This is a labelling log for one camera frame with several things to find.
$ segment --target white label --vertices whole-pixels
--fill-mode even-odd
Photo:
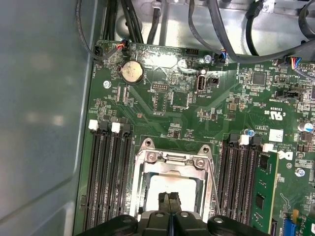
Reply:
[[[284,131],[280,129],[270,129],[269,141],[282,143]]]
[[[278,158],[279,159],[285,158],[286,160],[292,161],[293,160],[293,152],[292,151],[287,151],[287,152],[278,151]]]

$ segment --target cable connector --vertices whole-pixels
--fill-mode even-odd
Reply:
[[[251,3],[245,14],[246,19],[249,19],[250,17],[257,17],[263,8],[264,2],[264,0],[258,0]]]

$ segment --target capacitor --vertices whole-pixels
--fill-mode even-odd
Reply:
[[[302,168],[297,168],[295,170],[295,175],[298,177],[303,177],[305,175],[305,170]]]
[[[244,130],[244,134],[248,135],[250,137],[254,137],[255,136],[255,131],[253,131],[252,129],[246,129],[246,130]]]
[[[301,132],[312,132],[313,131],[313,124],[308,123],[308,122],[303,122],[303,123],[300,123],[297,128]]]

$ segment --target electrolytic capacitor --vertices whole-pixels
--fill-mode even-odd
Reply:
[[[308,122],[303,122],[303,123],[300,123],[297,128],[301,132],[312,132],[313,131],[313,124],[308,123]]]
[[[253,131],[252,129],[246,129],[246,130],[244,130],[244,134],[248,135],[250,137],[254,137],[255,136],[255,131]]]

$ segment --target colored wires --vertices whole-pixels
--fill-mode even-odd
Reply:
[[[299,65],[301,60],[302,60],[302,58],[291,58],[291,68],[292,68],[292,70],[295,70],[298,67],[298,65]]]

